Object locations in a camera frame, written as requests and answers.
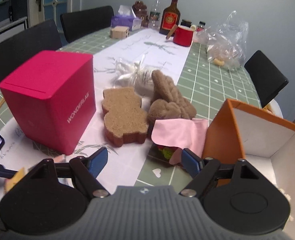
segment sauce bottle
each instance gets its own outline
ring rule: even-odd
[[[177,8],[177,0],[172,0],[171,5],[163,11],[160,33],[167,35],[174,24],[179,24],[180,17],[181,13]]]

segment green object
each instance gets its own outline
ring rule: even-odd
[[[174,153],[174,151],[168,147],[164,147],[163,149],[160,149],[160,151],[162,152],[164,158],[167,160],[169,160]]]

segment purple tissue box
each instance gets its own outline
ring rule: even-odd
[[[130,31],[138,30],[141,27],[142,20],[130,15],[115,15],[111,20],[111,27],[127,26]]]

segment brown sponge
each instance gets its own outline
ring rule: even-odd
[[[144,143],[148,130],[147,112],[133,87],[103,91],[102,109],[106,137],[117,147],[124,143]]]
[[[160,70],[154,70],[152,80],[154,94],[148,113],[151,125],[157,119],[192,119],[196,116],[195,107],[182,96],[171,77],[165,76]]]

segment red mug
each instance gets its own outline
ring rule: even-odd
[[[193,32],[194,31],[189,27],[174,25],[166,36],[166,39],[168,40],[169,37],[175,33],[173,42],[181,46],[189,47],[192,44]]]

